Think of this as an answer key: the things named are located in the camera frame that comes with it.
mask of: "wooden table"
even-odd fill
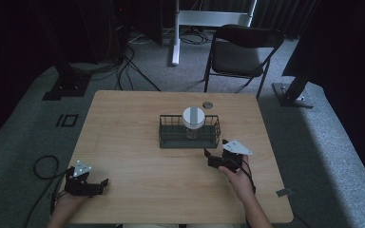
[[[92,166],[88,182],[109,178],[101,196],[89,199],[72,223],[244,223],[241,203],[227,178],[207,166],[203,149],[159,147],[159,117],[189,106],[219,115],[221,139],[237,139],[249,158],[257,198],[271,222],[293,219],[257,100],[252,95],[98,91],[69,165]],[[213,155],[221,154],[221,141]]]

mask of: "black tripod base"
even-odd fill
[[[295,100],[288,100],[285,97],[285,93],[289,84],[282,84],[282,83],[274,83],[272,84],[272,88],[275,90],[277,97],[279,99],[279,103],[281,106],[292,106],[292,107],[306,107],[306,108],[313,108],[314,106],[309,102],[307,98],[307,94],[303,92],[297,99]]]
[[[91,75],[81,76],[73,86],[63,87],[61,77],[57,79],[50,92],[46,92],[43,101],[60,101],[62,97],[83,97],[85,96]]]

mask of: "dark wall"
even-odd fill
[[[365,166],[365,1],[321,0],[284,75],[324,88]]]

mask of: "jar lid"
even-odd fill
[[[187,128],[198,129],[205,123],[205,113],[198,107],[188,107],[182,114],[182,121]]]

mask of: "gray carpet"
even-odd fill
[[[159,46],[145,39],[135,40],[133,63],[162,91],[203,90],[200,82],[209,44],[182,43],[180,64],[171,66],[172,46],[169,40]],[[285,187],[295,194],[289,197],[298,216],[288,224],[275,227],[365,227],[365,169],[357,156],[335,112],[317,85],[308,84],[305,92],[315,108],[282,107],[272,83],[290,83],[292,77],[281,77],[297,41],[286,40],[276,53],[259,98],[259,107],[273,146]],[[84,69],[97,67],[78,64]],[[123,74],[125,90],[155,90],[132,67]],[[64,97],[59,102],[43,102],[58,74],[54,67],[38,77],[0,130],[0,227],[22,227],[29,210],[44,191],[47,180],[33,174],[34,162],[54,155],[59,171],[68,162],[82,129],[95,91],[114,89],[116,74],[93,75],[85,97]],[[256,94],[259,80],[242,87],[242,79],[213,77],[208,92]],[[61,115],[79,115],[76,125],[57,126]],[[54,171],[53,161],[40,163],[42,175]],[[29,227],[44,227],[49,218],[49,194],[36,206]],[[113,225],[71,225],[70,227],[113,227]]]

